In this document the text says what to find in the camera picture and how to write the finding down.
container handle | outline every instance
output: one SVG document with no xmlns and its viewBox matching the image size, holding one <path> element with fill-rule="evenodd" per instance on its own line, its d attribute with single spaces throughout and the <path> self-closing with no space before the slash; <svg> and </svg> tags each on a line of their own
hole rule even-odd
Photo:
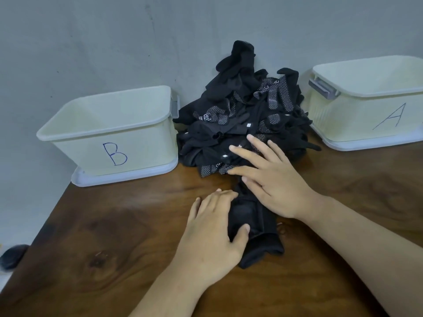
<svg viewBox="0 0 423 317">
<path fill-rule="evenodd" d="M 308 80 L 308 84 L 318 93 L 323 95 L 327 100 L 333 100 L 338 95 L 341 94 L 338 90 L 336 90 L 334 87 L 327 84 L 325 81 L 323 81 L 320 78 L 317 78 L 317 79 L 310 78 Z"/>
<path fill-rule="evenodd" d="M 171 116 L 172 119 L 179 118 L 179 110 L 181 109 L 181 101 L 179 99 L 179 96 L 176 96 L 176 100 L 172 101 L 171 98 Z"/>
</svg>

pile of black gloves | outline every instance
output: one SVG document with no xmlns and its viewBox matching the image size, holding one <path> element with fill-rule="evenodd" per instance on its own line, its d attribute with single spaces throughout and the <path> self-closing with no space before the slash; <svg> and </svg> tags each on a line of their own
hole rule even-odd
<svg viewBox="0 0 423 317">
<path fill-rule="evenodd" d="M 250 43 L 235 41 L 231 55 L 217 64 L 219 74 L 206 85 L 201 98 L 184 106 L 174 119 L 188 125 L 177 135 L 180 159 L 185 166 L 198 167 L 202 177 L 249 165 L 229 150 L 232 144 L 258 152 L 247 134 L 263 142 L 272 140 L 291 162 L 302 157 L 306 148 L 320 150 L 306 135 L 311 120 L 299 106 L 304 96 L 297 85 L 298 72 L 283 68 L 278 70 L 279 79 L 268 78 L 264 69 L 254 72 L 254 57 Z M 241 182 L 234 190 L 239 196 L 229 212 L 228 235 L 232 240 L 242 224 L 251 227 L 239 266 L 251 266 L 266 252 L 283 254 L 274 214 Z"/>
</svg>

wooden table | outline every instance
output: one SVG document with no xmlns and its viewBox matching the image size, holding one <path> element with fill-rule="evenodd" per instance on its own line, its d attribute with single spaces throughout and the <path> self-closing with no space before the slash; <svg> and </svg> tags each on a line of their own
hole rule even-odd
<svg viewBox="0 0 423 317">
<path fill-rule="evenodd" d="M 296 168 L 316 191 L 423 246 L 423 142 L 309 151 Z M 0 316 L 126 317 L 172 259 L 197 196 L 228 189 L 182 165 L 117 184 L 68 186 L 0 295 Z M 352 269 L 297 220 L 280 219 L 284 256 L 233 269 L 194 316 L 386 316 Z"/>
</svg>

black round object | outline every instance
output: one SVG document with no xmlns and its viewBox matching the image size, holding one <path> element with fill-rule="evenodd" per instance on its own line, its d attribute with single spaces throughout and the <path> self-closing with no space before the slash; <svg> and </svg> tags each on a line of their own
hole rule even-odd
<svg viewBox="0 0 423 317">
<path fill-rule="evenodd" d="M 6 252 L 0 257 L 0 268 L 5 271 L 15 269 L 24 257 L 28 248 L 28 245 L 16 245 L 6 250 Z"/>
</svg>

person's left hand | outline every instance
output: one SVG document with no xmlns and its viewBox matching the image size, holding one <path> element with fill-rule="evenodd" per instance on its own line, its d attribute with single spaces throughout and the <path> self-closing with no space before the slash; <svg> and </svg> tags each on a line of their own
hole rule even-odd
<svg viewBox="0 0 423 317">
<path fill-rule="evenodd" d="M 250 226 L 240 227 L 233 242 L 228 237 L 230 202 L 238 196 L 232 190 L 218 189 L 203 202 L 197 198 L 188 217 L 171 266 L 187 273 L 205 288 L 223 278 L 241 260 Z"/>
</svg>

